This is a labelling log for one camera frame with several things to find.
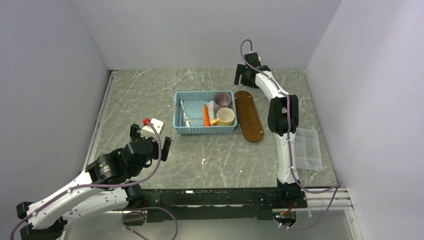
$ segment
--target wooden board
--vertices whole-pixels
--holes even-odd
[[[238,91],[234,94],[234,98],[243,137],[252,143],[261,141],[264,137],[264,130],[252,95],[247,91]]]

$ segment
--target gray marble surface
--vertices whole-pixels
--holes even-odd
[[[318,131],[323,170],[299,170],[300,181],[308,187],[334,185],[335,174],[304,71],[273,69],[272,73],[286,91],[299,98],[299,128]],[[142,188],[275,187],[278,158],[275,139],[267,124],[269,101],[260,89],[233,85],[234,76],[235,69],[120,70],[95,159],[127,144],[131,124],[140,125],[144,118],[157,118],[165,122],[162,136],[171,137],[172,145],[167,162],[161,163],[156,174],[144,182]],[[174,130],[175,92],[212,90],[251,93],[264,129],[261,142],[245,140],[240,127],[228,134],[179,135]],[[144,169],[136,179],[145,177],[152,169]]]

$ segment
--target white wall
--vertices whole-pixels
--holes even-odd
[[[0,23],[0,239],[9,239],[17,204],[82,170],[109,73],[68,0],[1,1]]]
[[[306,68],[341,0],[72,0],[109,69]]]
[[[365,239],[424,236],[424,2],[344,0],[306,78]]]

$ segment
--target carrot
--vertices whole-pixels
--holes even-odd
[[[208,115],[208,108],[206,107],[206,104],[203,105],[203,126],[208,127],[211,124],[209,123],[209,115]]]

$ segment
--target cup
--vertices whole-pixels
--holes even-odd
[[[213,108],[218,112],[222,108],[229,108],[232,102],[231,95],[228,92],[220,91],[213,98]]]
[[[212,125],[216,126],[231,126],[236,119],[236,114],[231,108],[224,107],[218,110],[216,114],[217,119],[212,121]]]

